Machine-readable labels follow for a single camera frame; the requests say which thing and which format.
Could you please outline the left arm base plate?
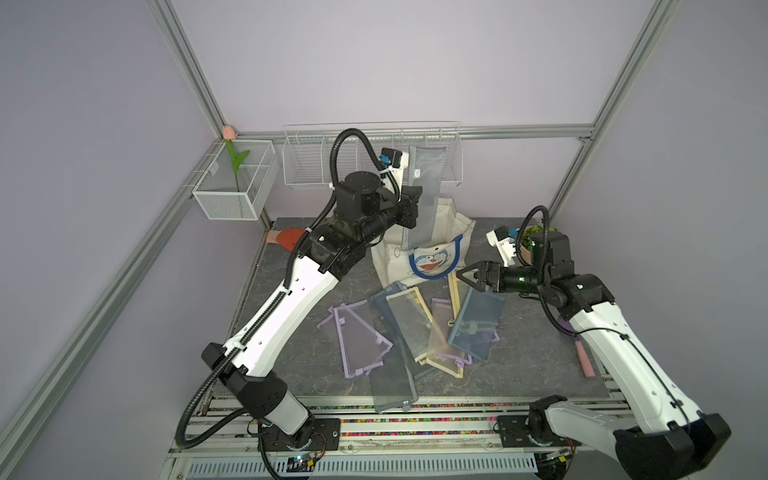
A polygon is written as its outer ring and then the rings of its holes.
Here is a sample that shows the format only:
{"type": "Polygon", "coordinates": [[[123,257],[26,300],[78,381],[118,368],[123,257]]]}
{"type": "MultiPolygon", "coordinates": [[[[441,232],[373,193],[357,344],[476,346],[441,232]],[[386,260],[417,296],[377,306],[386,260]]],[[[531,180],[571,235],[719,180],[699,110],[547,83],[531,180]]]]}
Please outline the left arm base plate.
{"type": "Polygon", "coordinates": [[[312,417],[294,434],[287,434],[275,425],[259,424],[258,432],[267,452],[336,451],[341,439],[341,420],[312,417]]]}

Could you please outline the grey blue mesh pouch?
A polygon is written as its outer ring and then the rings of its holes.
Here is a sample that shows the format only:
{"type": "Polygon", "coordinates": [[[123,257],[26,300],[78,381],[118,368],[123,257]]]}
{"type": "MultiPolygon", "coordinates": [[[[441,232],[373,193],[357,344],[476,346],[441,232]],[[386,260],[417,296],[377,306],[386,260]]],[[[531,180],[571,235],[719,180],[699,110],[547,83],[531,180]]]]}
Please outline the grey blue mesh pouch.
{"type": "Polygon", "coordinates": [[[409,146],[409,185],[421,187],[422,194],[416,226],[404,242],[407,250],[426,246],[431,241],[446,158],[445,147],[409,146]]]}

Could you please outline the grey mesh pouch front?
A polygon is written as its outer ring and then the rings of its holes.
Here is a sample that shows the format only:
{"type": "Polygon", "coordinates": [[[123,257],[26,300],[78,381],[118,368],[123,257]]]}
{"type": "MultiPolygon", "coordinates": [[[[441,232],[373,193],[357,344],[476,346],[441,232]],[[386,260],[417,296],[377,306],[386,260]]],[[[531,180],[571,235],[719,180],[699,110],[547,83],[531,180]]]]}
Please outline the grey mesh pouch front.
{"type": "Polygon", "coordinates": [[[384,356],[383,364],[370,372],[369,380],[377,413],[408,411],[418,399],[413,377],[399,348],[393,347],[384,356]]]}

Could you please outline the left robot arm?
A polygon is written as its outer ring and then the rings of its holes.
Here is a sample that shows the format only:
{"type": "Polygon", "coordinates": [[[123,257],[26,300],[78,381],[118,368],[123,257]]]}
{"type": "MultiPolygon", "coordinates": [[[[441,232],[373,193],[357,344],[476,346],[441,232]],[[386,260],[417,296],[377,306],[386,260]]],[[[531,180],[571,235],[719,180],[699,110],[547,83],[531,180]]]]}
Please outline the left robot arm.
{"type": "Polygon", "coordinates": [[[404,184],[407,167],[406,152],[376,151],[357,128],[338,134],[329,153],[330,198],[291,250],[282,281],[241,330],[204,349],[202,358],[211,372],[183,410],[174,437],[179,449],[202,444],[241,415],[278,428],[294,447],[311,442],[313,415],[274,365],[314,306],[387,230],[416,226],[422,190],[404,184]],[[240,409],[203,433],[188,435],[189,421],[217,382],[236,397],[240,409]]]}

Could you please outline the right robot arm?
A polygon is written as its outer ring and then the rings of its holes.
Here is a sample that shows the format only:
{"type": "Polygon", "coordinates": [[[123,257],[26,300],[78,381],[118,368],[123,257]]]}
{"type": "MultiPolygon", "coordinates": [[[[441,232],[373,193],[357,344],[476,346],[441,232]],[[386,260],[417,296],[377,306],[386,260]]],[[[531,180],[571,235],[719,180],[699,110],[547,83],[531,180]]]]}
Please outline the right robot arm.
{"type": "Polygon", "coordinates": [[[529,260],[514,264],[528,226],[514,247],[500,247],[501,261],[478,261],[458,278],[479,293],[516,293],[536,299],[555,329],[586,342],[619,386],[633,416],[619,418],[582,407],[562,395],[530,404],[525,422],[499,420],[501,434],[517,433],[536,446],[563,440],[617,461],[632,479],[683,479],[711,464],[731,437],[723,417],[704,412],[664,372],[636,337],[614,295],[594,274],[579,274],[570,239],[552,230],[539,205],[541,229],[529,235],[529,260]]]}

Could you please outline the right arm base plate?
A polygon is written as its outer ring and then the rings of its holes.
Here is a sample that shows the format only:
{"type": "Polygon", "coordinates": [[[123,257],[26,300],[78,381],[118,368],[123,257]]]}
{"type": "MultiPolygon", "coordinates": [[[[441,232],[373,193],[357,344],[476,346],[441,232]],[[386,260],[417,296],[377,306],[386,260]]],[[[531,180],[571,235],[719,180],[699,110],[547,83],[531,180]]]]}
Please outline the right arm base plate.
{"type": "Polygon", "coordinates": [[[535,433],[525,415],[499,415],[492,427],[504,448],[575,448],[580,442],[551,432],[535,433]]]}

